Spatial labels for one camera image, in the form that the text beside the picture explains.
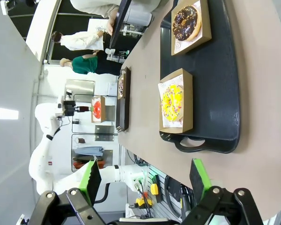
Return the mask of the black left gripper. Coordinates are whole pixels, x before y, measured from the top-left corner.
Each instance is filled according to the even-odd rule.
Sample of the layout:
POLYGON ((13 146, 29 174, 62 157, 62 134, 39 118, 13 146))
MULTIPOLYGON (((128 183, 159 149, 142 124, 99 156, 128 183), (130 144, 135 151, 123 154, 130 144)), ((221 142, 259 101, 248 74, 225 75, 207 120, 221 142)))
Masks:
POLYGON ((71 101, 64 101, 63 102, 63 113, 65 116, 74 116, 75 112, 91 112, 92 107, 89 106, 76 106, 76 102, 71 101))

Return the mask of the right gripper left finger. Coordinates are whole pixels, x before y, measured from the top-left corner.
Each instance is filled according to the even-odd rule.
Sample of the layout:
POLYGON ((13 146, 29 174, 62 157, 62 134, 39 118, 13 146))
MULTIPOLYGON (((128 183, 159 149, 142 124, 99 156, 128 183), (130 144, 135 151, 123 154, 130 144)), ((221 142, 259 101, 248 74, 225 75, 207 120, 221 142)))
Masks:
POLYGON ((94 209, 101 180, 95 160, 88 165, 81 187, 73 187, 60 195, 54 191, 43 192, 28 224, 62 225, 68 217, 77 217, 81 225, 104 225, 105 222, 94 209))

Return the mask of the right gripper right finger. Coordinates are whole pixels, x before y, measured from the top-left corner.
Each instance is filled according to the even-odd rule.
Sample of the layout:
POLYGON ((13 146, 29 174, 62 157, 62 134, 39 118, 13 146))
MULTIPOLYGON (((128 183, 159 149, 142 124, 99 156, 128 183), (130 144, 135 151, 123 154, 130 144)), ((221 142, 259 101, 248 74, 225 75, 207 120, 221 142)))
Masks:
POLYGON ((190 181, 196 205, 182 219, 183 225, 205 225, 214 216, 225 217, 229 225, 263 224, 251 192, 213 186, 201 159, 192 159, 190 181))

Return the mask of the person's left hand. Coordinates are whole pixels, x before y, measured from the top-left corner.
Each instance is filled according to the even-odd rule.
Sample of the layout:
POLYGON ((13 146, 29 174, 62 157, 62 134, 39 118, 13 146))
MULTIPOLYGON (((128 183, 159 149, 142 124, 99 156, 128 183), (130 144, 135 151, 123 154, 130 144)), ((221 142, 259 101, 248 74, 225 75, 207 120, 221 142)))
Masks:
POLYGON ((114 17, 110 17, 107 21, 107 25, 106 25, 106 31, 108 34, 112 35, 113 34, 113 26, 115 23, 115 18, 114 17))

